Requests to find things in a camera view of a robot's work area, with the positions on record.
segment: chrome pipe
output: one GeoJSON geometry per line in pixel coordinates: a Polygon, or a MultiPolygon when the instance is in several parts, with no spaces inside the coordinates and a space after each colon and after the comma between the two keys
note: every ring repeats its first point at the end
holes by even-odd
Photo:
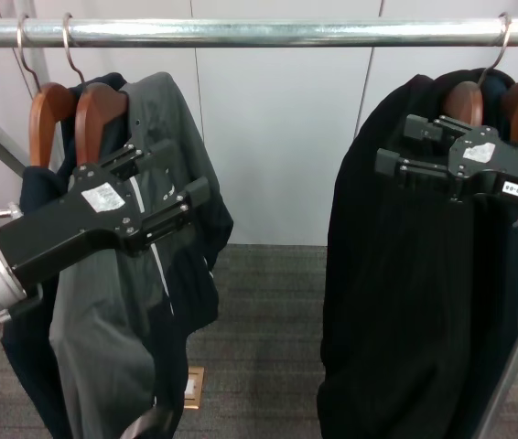
{"type": "MultiPolygon", "coordinates": [[[[62,20],[25,20],[25,47],[61,48],[62,20]]],[[[0,48],[16,47],[17,20],[0,19],[0,48]]],[[[468,20],[70,20],[80,48],[500,46],[499,18],[468,20]]],[[[518,46],[518,18],[509,46],[518,46]]]]}

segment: carpet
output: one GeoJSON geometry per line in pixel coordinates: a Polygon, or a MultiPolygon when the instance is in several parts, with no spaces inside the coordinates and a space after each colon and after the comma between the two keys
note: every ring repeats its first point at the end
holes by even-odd
{"type": "MultiPolygon", "coordinates": [[[[200,410],[176,439],[316,439],[326,251],[231,245],[214,275],[220,318],[188,343],[205,368],[200,410]]],[[[47,439],[0,346],[0,439],[47,439]]],[[[492,439],[518,439],[518,377],[492,439]]]]}

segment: garment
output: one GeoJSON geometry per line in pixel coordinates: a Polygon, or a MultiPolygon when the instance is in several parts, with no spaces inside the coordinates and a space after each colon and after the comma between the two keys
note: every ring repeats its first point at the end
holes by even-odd
{"type": "MultiPolygon", "coordinates": [[[[88,83],[92,82],[108,84],[115,90],[126,84],[123,76],[118,73],[111,73],[88,83]]],[[[70,89],[76,99],[80,98],[81,90],[80,86],[70,89]]],[[[76,166],[74,119],[71,116],[61,123],[66,158],[58,173],[39,166],[25,169],[19,200],[24,214],[41,208],[67,192],[68,179],[76,166]]],[[[105,135],[109,138],[118,137],[123,124],[117,122],[107,126],[105,135]]],[[[42,287],[42,303],[5,323],[1,344],[13,371],[50,434],[55,439],[70,439],[71,431],[59,382],[58,364],[49,344],[49,326],[56,300],[58,276],[44,282],[42,287]]]]}
{"type": "Polygon", "coordinates": [[[437,118],[448,92],[480,73],[414,77],[379,104],[343,159],[329,225],[320,352],[324,439],[468,438],[474,421],[464,404],[473,405],[471,417],[482,412],[477,395],[484,401],[498,378],[518,321],[518,306],[500,307],[518,298],[512,214],[497,199],[450,202],[374,172],[379,148],[445,164],[447,148],[403,137],[405,117],[437,118]],[[501,251],[496,257],[494,249],[501,251]],[[505,341],[480,355],[494,338],[505,341]],[[478,364],[482,372],[473,378],[469,371],[478,364]],[[489,383],[478,383],[479,376],[489,383]],[[455,419],[465,426],[457,428],[455,419]]]}
{"type": "Polygon", "coordinates": [[[172,148],[175,159],[120,190],[130,191],[147,215],[206,177],[210,200],[196,209],[192,224],[139,257],[98,252],[60,274],[49,339],[78,439],[120,437],[154,401],[174,412],[167,432],[173,435],[188,381],[186,338],[218,315],[209,270],[232,230],[218,179],[171,76],[158,73],[121,92],[129,98],[127,142],[144,153],[172,148]]]}

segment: black jacket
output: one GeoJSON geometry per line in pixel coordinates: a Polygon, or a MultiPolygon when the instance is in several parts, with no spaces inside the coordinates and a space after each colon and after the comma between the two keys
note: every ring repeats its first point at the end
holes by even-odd
{"type": "Polygon", "coordinates": [[[329,225],[325,439],[471,437],[501,374],[517,334],[517,208],[449,202],[374,172],[379,148],[445,164],[446,150],[403,138],[405,117],[437,118],[448,92],[481,72],[414,77],[379,104],[344,157],[329,225]]]}

